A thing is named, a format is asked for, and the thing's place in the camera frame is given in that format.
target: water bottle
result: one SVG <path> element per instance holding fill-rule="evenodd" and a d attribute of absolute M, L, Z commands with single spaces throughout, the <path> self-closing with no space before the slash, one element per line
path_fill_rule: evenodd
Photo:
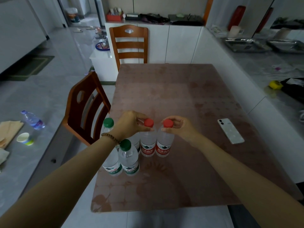
<path fill-rule="evenodd" d="M 43 122 L 37 118 L 33 113 L 30 113 L 26 110 L 21 111 L 24 115 L 26 122 L 31 125 L 35 130 L 40 130 L 45 127 Z"/>
<path fill-rule="evenodd" d="M 127 176 L 134 176 L 139 172 L 138 152 L 130 140 L 124 139 L 120 142 L 118 160 Z"/>
<path fill-rule="evenodd" d="M 137 149 L 138 154 L 140 154 L 140 135 L 139 133 L 134 134 L 132 137 L 128 138 L 133 146 Z"/>
<path fill-rule="evenodd" d="M 155 152 L 157 132 L 152 119 L 146 119 L 144 125 L 153 128 L 154 131 L 140 132 L 140 149 L 143 156 L 151 157 Z"/>
<path fill-rule="evenodd" d="M 118 160 L 117 149 L 114 148 L 104 161 L 102 167 L 112 176 L 118 176 L 123 171 L 123 167 Z"/>
<path fill-rule="evenodd" d="M 174 134 L 163 132 L 162 128 L 172 128 L 173 121 L 166 119 L 163 122 L 163 126 L 159 128 L 157 132 L 156 154 L 159 157 L 166 157 L 169 155 L 172 142 L 174 140 Z"/>
<path fill-rule="evenodd" d="M 112 129 L 113 129 L 113 127 L 114 127 L 114 121 L 113 121 L 113 119 L 112 118 L 106 118 L 106 119 L 104 119 L 104 121 L 103 121 L 103 132 L 104 133 L 108 133 L 108 132 L 110 132 Z"/>

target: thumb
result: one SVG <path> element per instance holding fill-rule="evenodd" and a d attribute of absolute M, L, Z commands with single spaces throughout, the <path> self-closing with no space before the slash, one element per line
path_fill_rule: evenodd
<path fill-rule="evenodd" d="M 138 125 L 138 131 L 139 132 L 148 132 L 148 131 L 154 131 L 154 130 L 147 126 Z"/>
<path fill-rule="evenodd" d="M 162 128 L 162 131 L 166 132 L 166 133 L 172 133 L 172 134 L 179 134 L 180 129 L 176 129 L 176 128 Z"/>

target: hand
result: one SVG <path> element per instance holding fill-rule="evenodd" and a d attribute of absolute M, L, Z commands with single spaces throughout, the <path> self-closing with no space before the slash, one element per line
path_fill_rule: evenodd
<path fill-rule="evenodd" d="M 153 131 L 153 128 L 143 126 L 142 120 L 147 118 L 149 117 L 145 114 L 136 111 L 126 111 L 109 133 L 119 141 L 122 141 L 137 132 Z"/>
<path fill-rule="evenodd" d="M 194 142 L 198 136 L 201 136 L 201 134 L 194 128 L 189 119 L 181 116 L 169 116 L 165 119 L 170 119 L 173 121 L 173 128 L 162 128 L 162 131 L 176 134 L 185 141 L 189 142 L 192 146 L 195 146 Z"/>

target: bottle with purple label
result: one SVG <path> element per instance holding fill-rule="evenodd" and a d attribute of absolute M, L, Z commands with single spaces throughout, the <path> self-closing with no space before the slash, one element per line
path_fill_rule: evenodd
<path fill-rule="evenodd" d="M 44 123 L 33 113 L 30 113 L 26 110 L 21 111 L 21 113 L 24 115 L 26 122 L 31 125 L 35 130 L 40 130 L 45 127 Z"/>

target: white phone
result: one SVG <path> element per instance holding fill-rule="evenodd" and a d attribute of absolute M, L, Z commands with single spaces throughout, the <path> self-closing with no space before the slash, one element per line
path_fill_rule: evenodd
<path fill-rule="evenodd" d="M 245 142 L 244 138 L 232 124 L 228 118 L 218 119 L 219 126 L 222 128 L 231 144 L 239 144 Z"/>

